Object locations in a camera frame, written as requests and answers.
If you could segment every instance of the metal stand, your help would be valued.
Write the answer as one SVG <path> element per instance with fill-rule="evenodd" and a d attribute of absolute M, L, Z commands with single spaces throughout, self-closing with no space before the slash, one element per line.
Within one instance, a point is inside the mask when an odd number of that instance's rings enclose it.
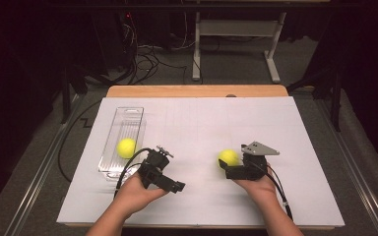
<path fill-rule="evenodd" d="M 278 70 L 273 60 L 279 37 L 284 26 L 286 12 L 280 14 L 279 20 L 272 22 L 259 21 L 201 21 L 200 13 L 196 13 L 195 25 L 195 51 L 193 55 L 192 80 L 201 79 L 201 51 L 199 48 L 201 35 L 233 35 L 233 36 L 267 36 L 271 37 L 272 46 L 270 50 L 264 51 L 266 63 L 275 84 L 281 82 Z"/>

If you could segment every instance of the yellow tennis ball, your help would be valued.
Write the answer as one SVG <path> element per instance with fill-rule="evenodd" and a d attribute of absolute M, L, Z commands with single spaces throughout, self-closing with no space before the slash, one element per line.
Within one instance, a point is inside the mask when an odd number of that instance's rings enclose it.
<path fill-rule="evenodd" d="M 119 156 L 129 159 L 133 156 L 136 147 L 136 142 L 133 139 L 126 138 L 121 140 L 116 146 L 116 152 Z"/>
<path fill-rule="evenodd" d="M 224 149 L 218 155 L 218 159 L 225 162 L 228 166 L 239 164 L 238 154 L 233 149 Z"/>

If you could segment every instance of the white board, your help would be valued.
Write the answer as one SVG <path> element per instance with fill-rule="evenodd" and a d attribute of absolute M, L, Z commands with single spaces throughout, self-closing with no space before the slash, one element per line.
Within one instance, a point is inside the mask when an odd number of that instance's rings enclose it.
<path fill-rule="evenodd" d="M 143 148 L 174 155 L 167 177 L 186 184 L 133 214 L 126 225 L 260 227 L 264 221 L 244 190 L 225 179 L 217 156 L 257 141 L 278 150 L 267 156 L 279 175 L 299 226 L 345 225 L 292 97 L 105 98 L 57 222 L 94 223 L 115 184 L 97 172 L 116 107 L 144 107 Z"/>

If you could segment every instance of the human arm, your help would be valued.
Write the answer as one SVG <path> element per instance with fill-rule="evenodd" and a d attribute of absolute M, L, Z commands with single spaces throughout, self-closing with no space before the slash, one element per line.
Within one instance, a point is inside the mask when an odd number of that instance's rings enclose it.
<path fill-rule="evenodd" d="M 275 185 L 269 177 L 264 176 L 256 181 L 234 180 L 234 182 L 247 192 L 258 210 L 262 212 L 270 236 L 303 235 L 282 209 Z"/>
<path fill-rule="evenodd" d="M 115 199 L 88 231 L 88 236 L 121 235 L 122 226 L 131 214 L 166 195 L 163 189 L 147 190 L 138 173 L 133 174 L 119 189 Z"/>

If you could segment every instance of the clear plastic tray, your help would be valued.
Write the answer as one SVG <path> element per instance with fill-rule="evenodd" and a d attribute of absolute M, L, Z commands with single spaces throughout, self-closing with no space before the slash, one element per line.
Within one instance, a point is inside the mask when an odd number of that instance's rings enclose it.
<path fill-rule="evenodd" d="M 116 151 L 118 142 L 130 138 L 136 141 L 135 151 L 142 147 L 146 121 L 143 107 L 118 107 L 112 120 L 111 129 L 106 140 L 105 148 L 98 165 L 98 171 L 103 173 L 107 180 L 117 181 L 121 175 L 128 158 L 122 158 Z M 137 156 L 130 166 L 140 163 Z M 124 180 L 138 169 L 138 166 L 128 169 Z"/>

